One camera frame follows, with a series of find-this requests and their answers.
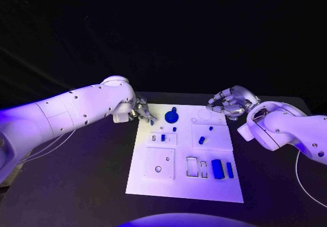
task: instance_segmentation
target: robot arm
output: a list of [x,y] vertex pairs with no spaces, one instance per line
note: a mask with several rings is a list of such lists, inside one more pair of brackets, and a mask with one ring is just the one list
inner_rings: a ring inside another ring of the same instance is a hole
[[0,182],[38,145],[110,114],[116,123],[134,117],[156,121],[146,100],[136,97],[129,80],[120,76],[47,100],[2,110]]
[[[212,105],[221,98],[224,106]],[[206,108],[232,120],[248,112],[247,123],[238,128],[247,141],[255,138],[273,151],[291,144],[310,159],[327,165],[327,116],[307,116],[287,103],[263,102],[241,86],[218,93]]]

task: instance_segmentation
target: dark backdrop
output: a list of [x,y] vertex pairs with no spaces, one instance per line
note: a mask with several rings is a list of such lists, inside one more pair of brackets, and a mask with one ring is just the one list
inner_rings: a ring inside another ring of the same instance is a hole
[[134,90],[299,96],[326,114],[323,6],[273,1],[0,3],[0,107],[130,79]]

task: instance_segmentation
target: table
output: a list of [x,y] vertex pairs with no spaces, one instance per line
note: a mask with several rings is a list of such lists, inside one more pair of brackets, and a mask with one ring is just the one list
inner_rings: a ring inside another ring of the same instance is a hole
[[[149,103],[205,105],[212,95],[142,92]],[[307,114],[296,97],[283,101]],[[323,226],[327,209],[307,196],[296,178],[297,149],[270,151],[247,142],[228,121],[245,203],[126,194],[139,120],[116,124],[113,116],[78,129],[67,143],[28,162],[0,204],[0,227],[117,226],[163,213],[201,213],[258,226]],[[312,195],[327,204],[327,166],[300,156],[299,174]]]

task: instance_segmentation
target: white cable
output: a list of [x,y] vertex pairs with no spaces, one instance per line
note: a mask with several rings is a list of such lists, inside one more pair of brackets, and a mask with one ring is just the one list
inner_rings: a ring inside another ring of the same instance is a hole
[[41,156],[38,156],[38,157],[34,157],[34,158],[29,159],[29,160],[25,160],[25,161],[21,162],[19,164],[26,163],[26,162],[35,160],[37,158],[45,156],[47,154],[49,154],[49,153],[51,153],[51,152],[52,152],[52,151],[54,151],[54,150],[55,150],[55,149],[68,141],[68,139],[70,139],[70,137],[73,136],[73,134],[74,134],[75,131],[77,131],[77,130],[73,131],[73,133],[71,133],[71,135],[68,136],[68,138],[64,140],[64,142],[62,142],[51,151],[48,151],[44,155],[41,155]]
[[35,155],[38,155],[45,149],[48,149],[52,145],[54,145],[54,143],[61,139],[61,137],[62,137],[64,135],[61,135],[58,138],[57,138],[57,140],[41,150],[41,151],[38,151],[34,155],[31,155],[29,157],[26,157],[26,158],[24,158],[22,160],[21,160],[21,162],[24,162],[24,161],[26,161],[26,159],[29,159],[31,157],[34,157]]
[[[297,179],[299,179],[299,156],[297,156],[297,162],[296,162],[296,175],[297,175]],[[304,189],[304,187],[303,187],[303,184],[302,184],[302,182],[300,182],[300,179],[299,179],[299,184],[300,184],[300,186],[302,186],[304,192],[306,192],[307,195],[310,196],[310,198],[312,198],[320,205],[323,205],[323,206],[327,208],[327,205],[323,204],[323,203],[310,195],[310,193],[306,191],[306,189]]]

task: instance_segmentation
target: small blue piece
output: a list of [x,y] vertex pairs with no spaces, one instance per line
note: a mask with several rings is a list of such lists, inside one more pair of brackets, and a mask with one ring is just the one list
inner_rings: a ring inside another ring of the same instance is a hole
[[227,163],[227,171],[228,171],[230,178],[234,178],[234,169],[232,169],[231,162]]
[[169,123],[175,123],[179,120],[179,114],[176,113],[176,107],[165,115],[165,119]]
[[224,174],[222,161],[219,159],[212,160],[212,165],[214,165],[215,179],[224,179],[225,178],[225,174]]
[[201,144],[204,144],[205,139],[206,139],[206,138],[202,136],[202,137],[201,137],[201,140],[199,140],[199,143],[201,143]]

